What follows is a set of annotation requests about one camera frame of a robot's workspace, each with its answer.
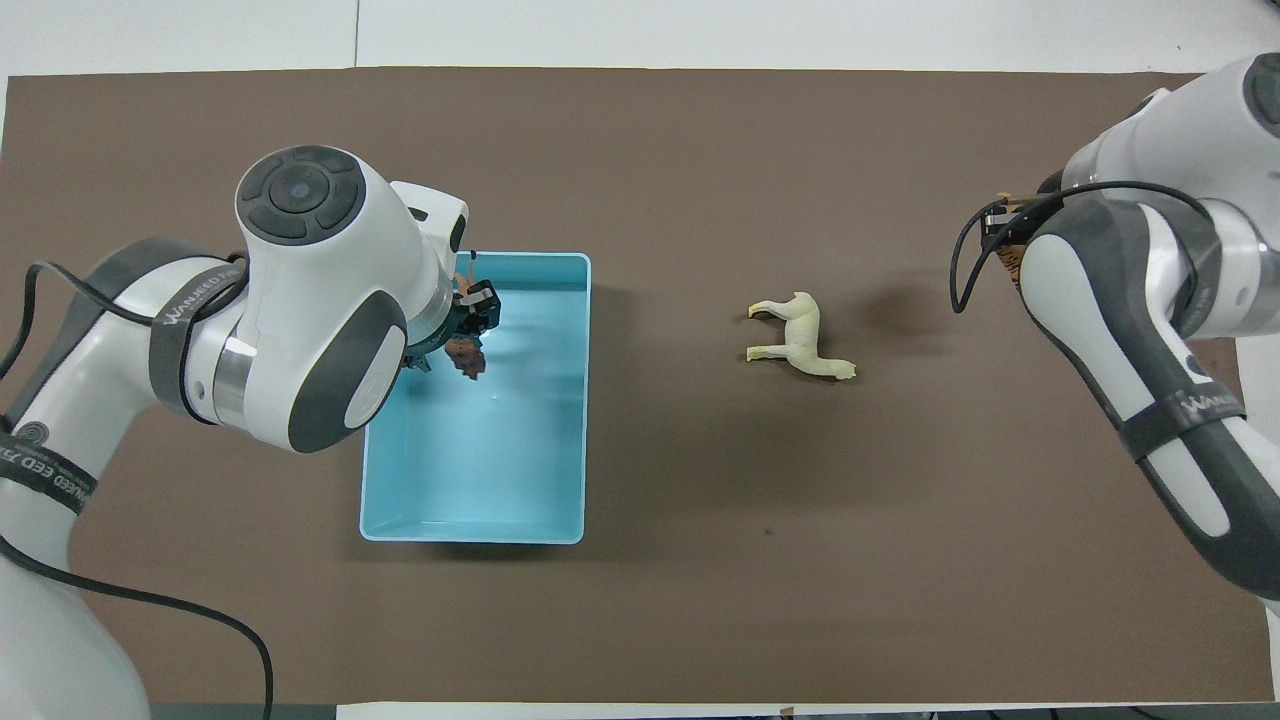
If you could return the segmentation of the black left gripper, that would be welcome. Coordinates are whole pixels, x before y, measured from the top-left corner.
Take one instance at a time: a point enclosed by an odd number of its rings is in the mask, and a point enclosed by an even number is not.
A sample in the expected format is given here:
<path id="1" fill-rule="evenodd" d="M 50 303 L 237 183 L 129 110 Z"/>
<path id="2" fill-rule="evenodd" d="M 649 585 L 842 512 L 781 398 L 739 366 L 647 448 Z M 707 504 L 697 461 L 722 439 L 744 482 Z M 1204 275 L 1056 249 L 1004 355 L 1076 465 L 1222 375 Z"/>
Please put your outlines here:
<path id="1" fill-rule="evenodd" d="M 468 291 L 453 299 L 440 325 L 425 338 L 425 352 L 404 350 L 404 369 L 429 373 L 429 354 L 451 340 L 468 338 L 499 325 L 499 295 L 490 281 L 477 281 Z"/>

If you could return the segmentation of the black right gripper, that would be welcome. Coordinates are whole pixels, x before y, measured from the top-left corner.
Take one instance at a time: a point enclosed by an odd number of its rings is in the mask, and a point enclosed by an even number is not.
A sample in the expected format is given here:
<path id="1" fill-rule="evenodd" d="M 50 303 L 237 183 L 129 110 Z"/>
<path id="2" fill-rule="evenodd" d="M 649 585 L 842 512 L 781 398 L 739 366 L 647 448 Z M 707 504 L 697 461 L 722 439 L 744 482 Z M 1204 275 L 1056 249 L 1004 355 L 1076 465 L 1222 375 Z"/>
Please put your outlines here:
<path id="1" fill-rule="evenodd" d="M 1034 231 L 1021 214 L 1036 202 L 1037 197 L 997 197 L 982 214 L 982 247 L 1027 245 Z"/>

